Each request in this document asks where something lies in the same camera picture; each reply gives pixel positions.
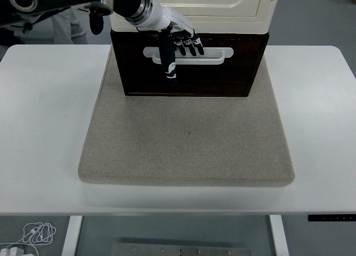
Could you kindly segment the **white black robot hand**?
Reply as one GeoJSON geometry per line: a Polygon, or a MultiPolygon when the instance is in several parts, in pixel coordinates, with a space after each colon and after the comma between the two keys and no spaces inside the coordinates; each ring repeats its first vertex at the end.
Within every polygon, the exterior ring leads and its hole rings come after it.
{"type": "Polygon", "coordinates": [[[183,56],[186,55],[186,48],[193,56],[204,54],[192,23],[178,11],[162,6],[156,0],[141,0],[139,10],[127,21],[139,31],[157,35],[161,67],[171,86],[177,85],[176,50],[183,56]]]}

